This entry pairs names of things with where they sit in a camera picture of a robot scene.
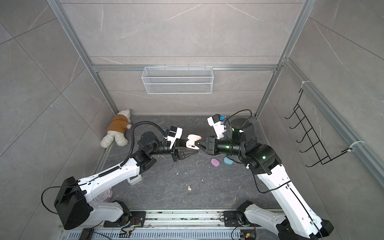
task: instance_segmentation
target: pink sponge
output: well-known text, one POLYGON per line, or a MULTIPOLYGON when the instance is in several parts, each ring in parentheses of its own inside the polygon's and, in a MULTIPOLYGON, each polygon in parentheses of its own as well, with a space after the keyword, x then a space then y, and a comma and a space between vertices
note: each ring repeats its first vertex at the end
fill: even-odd
POLYGON ((212 158, 211 160, 211 164, 214 166, 214 167, 218 167, 220 165, 220 162, 216 159, 216 158, 212 158))

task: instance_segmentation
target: white mesh basket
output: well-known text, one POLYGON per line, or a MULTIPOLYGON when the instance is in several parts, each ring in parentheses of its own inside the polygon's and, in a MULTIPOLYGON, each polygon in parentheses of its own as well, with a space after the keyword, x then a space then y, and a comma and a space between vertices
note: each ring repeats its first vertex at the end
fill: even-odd
POLYGON ((141 76, 148 94, 212 93, 211 67, 146 67, 141 76))

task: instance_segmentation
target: stuffed animal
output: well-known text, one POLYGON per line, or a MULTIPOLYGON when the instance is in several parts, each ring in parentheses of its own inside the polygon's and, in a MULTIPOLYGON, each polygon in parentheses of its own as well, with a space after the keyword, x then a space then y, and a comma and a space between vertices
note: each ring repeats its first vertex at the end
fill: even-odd
POLYGON ((124 137, 125 130, 130 129, 131 125, 131 114, 129 109, 119 112, 113 119, 107 128, 107 135, 103 137, 100 142, 100 146, 107 148, 116 140, 117 145, 125 146, 128 144, 128 140, 124 137))

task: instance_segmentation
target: white zip tie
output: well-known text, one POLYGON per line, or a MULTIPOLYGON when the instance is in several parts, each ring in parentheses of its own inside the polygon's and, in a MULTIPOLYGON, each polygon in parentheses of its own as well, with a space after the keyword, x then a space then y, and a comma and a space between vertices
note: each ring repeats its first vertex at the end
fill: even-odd
POLYGON ((303 84, 304 84, 304 83, 308 83, 308 82, 310 82, 310 81, 302 81, 302 82, 301 82, 301 87, 300 87, 300 88, 303 88, 303 84))
POLYGON ((356 141, 356 142, 352 143, 352 144, 349 146, 349 148, 347 149, 347 152, 351 152, 351 151, 352 151, 352 146, 355 145, 355 144, 358 143, 358 142, 366 143, 365 141, 356 141))

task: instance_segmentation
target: marble floor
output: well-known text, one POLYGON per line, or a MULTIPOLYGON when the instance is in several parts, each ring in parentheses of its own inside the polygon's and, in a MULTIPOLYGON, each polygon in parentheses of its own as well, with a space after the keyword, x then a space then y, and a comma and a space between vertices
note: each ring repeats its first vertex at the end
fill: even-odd
MULTIPOLYGON (((178 126, 183 128, 182 137, 198 134, 214 136, 215 132, 207 123, 208 116, 132 116, 132 123, 143 120, 155 122, 160 127, 178 126)), ((254 117, 255 132, 259 142, 264 142, 254 117)), ((141 125, 135 129, 135 140, 144 131, 153 131, 159 139, 161 133, 153 126, 141 125)), ((114 142, 104 169, 125 159, 129 144, 119 147, 114 142)), ((209 156, 203 151, 183 161, 174 162, 170 155, 156 155, 157 163, 142 174, 143 180, 134 186, 123 181, 113 187, 112 200, 123 200, 130 209, 191 209, 191 208, 236 208, 246 200, 262 208, 280 208, 271 193, 257 192, 251 172, 241 164, 226 165, 224 155, 215 156, 220 166, 211 165, 209 156)), ((260 180, 258 185, 266 189, 260 180)))

